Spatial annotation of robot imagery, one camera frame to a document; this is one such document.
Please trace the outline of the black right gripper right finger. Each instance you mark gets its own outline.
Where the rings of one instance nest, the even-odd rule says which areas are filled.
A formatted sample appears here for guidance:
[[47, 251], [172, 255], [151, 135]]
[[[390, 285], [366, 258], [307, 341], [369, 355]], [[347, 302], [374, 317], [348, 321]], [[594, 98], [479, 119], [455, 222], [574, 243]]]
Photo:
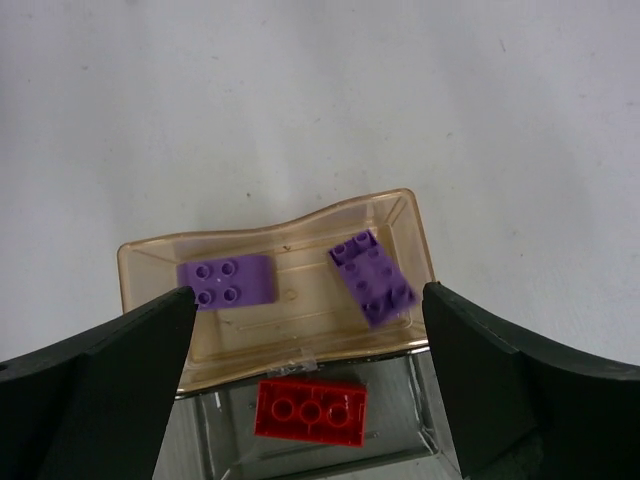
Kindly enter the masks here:
[[639, 368], [504, 320], [438, 282], [422, 310], [465, 479], [636, 479]]

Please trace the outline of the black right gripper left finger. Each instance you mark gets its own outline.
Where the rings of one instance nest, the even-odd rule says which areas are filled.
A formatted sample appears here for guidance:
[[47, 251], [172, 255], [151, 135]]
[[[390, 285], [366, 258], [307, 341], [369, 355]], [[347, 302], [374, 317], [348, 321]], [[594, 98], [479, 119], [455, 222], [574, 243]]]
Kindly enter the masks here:
[[176, 288], [1, 364], [4, 479], [149, 479], [192, 337]]

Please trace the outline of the purple lego brick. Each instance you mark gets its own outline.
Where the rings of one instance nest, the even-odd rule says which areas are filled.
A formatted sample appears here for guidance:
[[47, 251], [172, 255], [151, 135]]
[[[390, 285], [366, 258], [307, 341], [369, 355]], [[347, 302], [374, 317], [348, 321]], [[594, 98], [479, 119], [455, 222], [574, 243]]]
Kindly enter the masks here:
[[268, 255], [191, 261], [176, 267], [179, 286], [189, 286], [199, 311], [271, 304], [277, 299], [274, 262]]
[[416, 292], [371, 230], [335, 245], [328, 256], [370, 328], [417, 304]]

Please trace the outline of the red lego brick assembly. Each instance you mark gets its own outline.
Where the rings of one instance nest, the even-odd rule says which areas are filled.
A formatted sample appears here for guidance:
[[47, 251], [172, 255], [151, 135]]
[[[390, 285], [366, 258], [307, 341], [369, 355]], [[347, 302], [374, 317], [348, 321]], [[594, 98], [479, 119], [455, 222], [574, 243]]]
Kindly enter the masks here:
[[364, 445], [368, 392], [360, 384], [280, 377], [258, 384], [254, 434], [333, 446]]

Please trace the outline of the wooden tray container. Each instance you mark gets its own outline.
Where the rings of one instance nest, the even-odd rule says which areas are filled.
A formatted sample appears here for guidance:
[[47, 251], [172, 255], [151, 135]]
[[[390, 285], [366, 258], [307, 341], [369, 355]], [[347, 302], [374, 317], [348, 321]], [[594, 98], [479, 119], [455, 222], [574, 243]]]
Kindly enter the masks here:
[[371, 328], [330, 260], [330, 249], [370, 230], [410, 285], [435, 277], [414, 193], [406, 188], [354, 197], [268, 227], [182, 232], [122, 245], [122, 306], [131, 311], [178, 284], [178, 268], [247, 254], [274, 265], [271, 304], [200, 312], [177, 393], [181, 397], [299, 365], [314, 366], [424, 349], [419, 307]]

